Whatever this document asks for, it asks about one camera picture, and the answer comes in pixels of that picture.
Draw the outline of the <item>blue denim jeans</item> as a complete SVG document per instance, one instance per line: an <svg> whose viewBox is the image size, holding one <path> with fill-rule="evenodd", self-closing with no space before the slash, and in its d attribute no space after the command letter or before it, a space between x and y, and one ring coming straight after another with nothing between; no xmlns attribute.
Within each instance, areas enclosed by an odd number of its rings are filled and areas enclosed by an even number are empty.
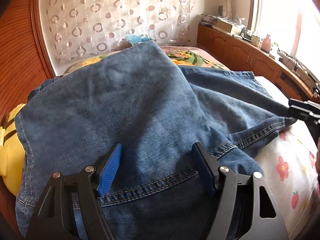
<svg viewBox="0 0 320 240"><path fill-rule="evenodd" d="M177 66L153 41L124 49L31 92L15 116L25 150L16 220L26 235L49 180L81 171L122 144L99 202L116 239L199 239L211 200L194 143L240 174L295 122L252 72Z"/></svg>

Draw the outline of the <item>white floral bed sheet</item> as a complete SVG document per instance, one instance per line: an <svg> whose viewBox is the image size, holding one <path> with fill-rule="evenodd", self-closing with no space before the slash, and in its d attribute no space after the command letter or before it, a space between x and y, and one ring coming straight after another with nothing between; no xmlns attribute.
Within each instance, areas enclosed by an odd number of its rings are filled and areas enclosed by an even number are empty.
<svg viewBox="0 0 320 240"><path fill-rule="evenodd" d="M255 158L283 215L289 239L303 231L319 207L316 155L317 147L306 124L298 120L260 149Z"/></svg>

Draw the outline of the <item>wooden side cabinet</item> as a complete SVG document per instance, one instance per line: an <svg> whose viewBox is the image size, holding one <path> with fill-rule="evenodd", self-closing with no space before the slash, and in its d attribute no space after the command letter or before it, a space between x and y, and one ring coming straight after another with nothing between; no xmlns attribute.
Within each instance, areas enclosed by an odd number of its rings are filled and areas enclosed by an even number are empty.
<svg viewBox="0 0 320 240"><path fill-rule="evenodd" d="M197 47L233 71L251 71L271 81L287 98L319 103L300 77L257 47L219 30L198 25Z"/></svg>

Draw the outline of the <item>yellow plush toy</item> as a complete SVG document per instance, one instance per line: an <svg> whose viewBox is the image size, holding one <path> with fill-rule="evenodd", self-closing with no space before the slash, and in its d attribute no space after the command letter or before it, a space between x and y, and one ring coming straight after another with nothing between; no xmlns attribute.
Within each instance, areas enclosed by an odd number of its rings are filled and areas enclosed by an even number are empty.
<svg viewBox="0 0 320 240"><path fill-rule="evenodd" d="M1 167L0 173L7 189L17 196L21 181L25 150L17 136L15 116L25 106L17 105L1 120Z"/></svg>

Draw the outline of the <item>wooden wardrobe door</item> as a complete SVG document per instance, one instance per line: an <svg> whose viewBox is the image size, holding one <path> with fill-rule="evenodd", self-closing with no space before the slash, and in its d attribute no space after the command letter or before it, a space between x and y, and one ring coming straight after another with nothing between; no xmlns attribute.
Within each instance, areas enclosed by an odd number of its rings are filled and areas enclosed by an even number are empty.
<svg viewBox="0 0 320 240"><path fill-rule="evenodd" d="M1 0L1 116L54 76L41 29L39 0Z"/></svg>

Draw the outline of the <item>cardboard box with blue cloth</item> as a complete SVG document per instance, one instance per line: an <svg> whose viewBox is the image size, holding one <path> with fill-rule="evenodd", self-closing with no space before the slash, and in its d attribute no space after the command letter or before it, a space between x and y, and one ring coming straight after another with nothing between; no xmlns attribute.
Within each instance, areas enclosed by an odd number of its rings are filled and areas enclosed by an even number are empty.
<svg viewBox="0 0 320 240"><path fill-rule="evenodd" d="M136 36L136 35L129 35L126 38L127 42L129 42L129 44L131 44L131 46L135 46L137 44L140 44L142 42L146 42L151 40L150 37L147 36Z"/></svg>

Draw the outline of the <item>circle patterned curtain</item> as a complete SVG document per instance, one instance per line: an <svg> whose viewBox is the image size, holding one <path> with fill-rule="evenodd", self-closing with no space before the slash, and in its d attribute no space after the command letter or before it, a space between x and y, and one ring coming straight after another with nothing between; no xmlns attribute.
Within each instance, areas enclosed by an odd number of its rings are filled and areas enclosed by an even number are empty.
<svg viewBox="0 0 320 240"><path fill-rule="evenodd" d="M40 0L51 57L67 63L118 50L129 36L183 43L195 0Z"/></svg>

